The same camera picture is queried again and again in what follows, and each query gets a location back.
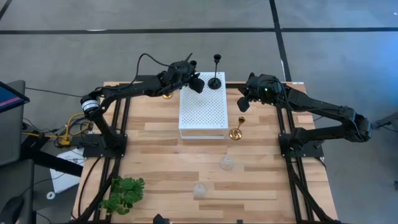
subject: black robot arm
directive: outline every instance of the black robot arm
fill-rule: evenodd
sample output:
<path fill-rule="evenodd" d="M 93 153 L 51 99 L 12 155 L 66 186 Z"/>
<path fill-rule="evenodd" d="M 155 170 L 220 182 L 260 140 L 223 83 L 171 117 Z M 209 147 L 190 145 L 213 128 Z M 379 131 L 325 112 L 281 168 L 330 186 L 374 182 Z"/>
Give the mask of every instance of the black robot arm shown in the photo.
<path fill-rule="evenodd" d="M 189 86 L 197 93 L 201 93 L 205 82 L 199 79 L 199 73 L 196 73 L 196 61 L 188 62 L 189 57 L 170 64 L 167 71 L 160 72 L 144 82 L 98 87 L 85 95 L 80 100 L 83 112 L 86 118 L 93 121 L 101 131 L 100 136 L 90 135 L 90 138 L 96 138 L 90 140 L 97 143 L 104 142 L 104 144 L 91 143 L 90 146 L 85 146 L 85 156 L 117 157 L 124 154 L 126 137 L 109 127 L 103 117 L 113 101 L 143 95 L 149 97 L 169 95 L 183 86 Z"/>
<path fill-rule="evenodd" d="M 246 88 L 239 90 L 244 95 L 238 101 L 242 112 L 249 108 L 250 101 L 259 101 L 291 111 L 309 111 L 341 122 L 340 126 L 329 128 L 295 128 L 288 139 L 289 147 L 302 149 L 310 141 L 318 141 L 320 144 L 326 139 L 340 138 L 351 142 L 365 142 L 371 137 L 371 123 L 354 109 L 314 100 L 307 94 L 282 84 L 275 76 L 262 74 L 257 77 L 251 73 Z"/>

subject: floor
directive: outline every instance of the floor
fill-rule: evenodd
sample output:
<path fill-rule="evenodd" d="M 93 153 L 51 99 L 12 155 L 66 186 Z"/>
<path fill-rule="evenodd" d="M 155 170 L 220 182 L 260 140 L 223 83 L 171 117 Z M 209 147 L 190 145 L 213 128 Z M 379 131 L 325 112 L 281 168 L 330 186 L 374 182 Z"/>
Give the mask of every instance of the floor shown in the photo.
<path fill-rule="evenodd" d="M 281 28 L 397 27 L 393 0 L 276 0 Z M 274 27 L 268 0 L 0 0 L 0 80 L 84 95 L 105 81 L 134 78 L 143 52 L 169 63 L 190 52 L 198 70 L 213 71 L 213 55 L 229 81 L 250 72 L 284 80 L 273 32 L 195 34 L 8 34 L 2 30 L 98 30 L 181 27 Z M 292 81 L 319 100 L 348 105 L 371 121 L 398 109 L 397 32 L 283 33 Z M 140 74 L 162 67 L 143 60 Z M 78 98 L 27 90 L 25 117 L 42 128 L 62 125 L 81 111 Z M 334 125 L 320 119 L 316 126 Z M 381 129 L 366 143 L 324 144 L 327 173 L 340 220 L 394 223 L 398 215 L 396 133 Z M 48 145 L 46 151 L 59 153 Z M 36 168 L 36 179 L 49 170 Z M 76 187 L 48 201 L 52 184 L 35 188 L 35 208 L 53 222 L 70 218 Z M 47 223 L 39 217 L 38 223 Z"/>

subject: green plant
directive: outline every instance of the green plant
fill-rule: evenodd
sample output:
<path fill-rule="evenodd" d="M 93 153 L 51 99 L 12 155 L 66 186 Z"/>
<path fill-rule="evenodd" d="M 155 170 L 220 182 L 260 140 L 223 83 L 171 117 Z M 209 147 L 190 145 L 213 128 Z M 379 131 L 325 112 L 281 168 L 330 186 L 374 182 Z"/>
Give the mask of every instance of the green plant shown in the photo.
<path fill-rule="evenodd" d="M 110 214 L 118 212 L 125 215 L 130 212 L 132 205 L 142 199 L 145 186 L 144 179 L 134 180 L 133 178 L 116 177 L 112 180 L 112 193 L 109 200 L 101 202 L 101 208 L 106 209 L 106 213 Z"/>

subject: white pegboard box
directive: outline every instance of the white pegboard box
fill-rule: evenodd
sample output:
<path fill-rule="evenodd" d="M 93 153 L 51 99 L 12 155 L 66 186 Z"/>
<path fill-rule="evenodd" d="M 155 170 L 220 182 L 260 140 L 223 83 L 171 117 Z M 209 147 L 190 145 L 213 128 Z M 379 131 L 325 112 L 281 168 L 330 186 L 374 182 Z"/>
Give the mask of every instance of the white pegboard box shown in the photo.
<path fill-rule="evenodd" d="M 225 73 L 217 72 L 221 87 L 212 90 L 207 85 L 214 72 L 201 72 L 205 82 L 202 93 L 182 88 L 178 128 L 182 139 L 224 139 L 228 132 Z"/>

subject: wooden plank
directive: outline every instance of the wooden plank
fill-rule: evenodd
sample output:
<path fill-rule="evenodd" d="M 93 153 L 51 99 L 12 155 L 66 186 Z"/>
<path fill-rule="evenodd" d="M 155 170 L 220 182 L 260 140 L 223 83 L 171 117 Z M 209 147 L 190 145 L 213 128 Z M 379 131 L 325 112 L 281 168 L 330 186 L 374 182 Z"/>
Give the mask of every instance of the wooden plank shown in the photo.
<path fill-rule="evenodd" d="M 288 83 L 300 91 L 303 84 Z M 114 214 L 113 223 L 152 223 L 158 213 L 174 223 L 293 223 L 295 222 L 286 164 L 280 155 L 279 124 L 273 106 L 251 103 L 246 113 L 240 112 L 236 101 L 238 90 L 227 89 L 230 128 L 241 126 L 243 138 L 234 141 L 182 140 L 178 131 L 179 92 L 165 100 L 146 96 L 133 98 L 127 121 L 128 144 L 121 161 L 119 175 L 144 178 L 144 198 L 127 215 Z M 112 120 L 114 103 L 105 114 Z M 283 112 L 287 130 L 286 112 Z M 293 113 L 296 127 L 313 129 L 310 113 Z M 118 127 L 122 116 L 119 115 Z M 220 167 L 223 156 L 229 155 L 234 166 Z M 95 159 L 88 159 L 81 183 Z M 309 191 L 332 218 L 337 218 L 325 168 L 315 159 L 303 158 Z M 82 210 L 98 191 L 103 159 L 94 168 L 81 201 Z M 193 196 L 194 185 L 203 183 L 207 194 Z M 303 217 L 305 209 L 299 196 Z M 76 198 L 73 210 L 77 216 Z"/>

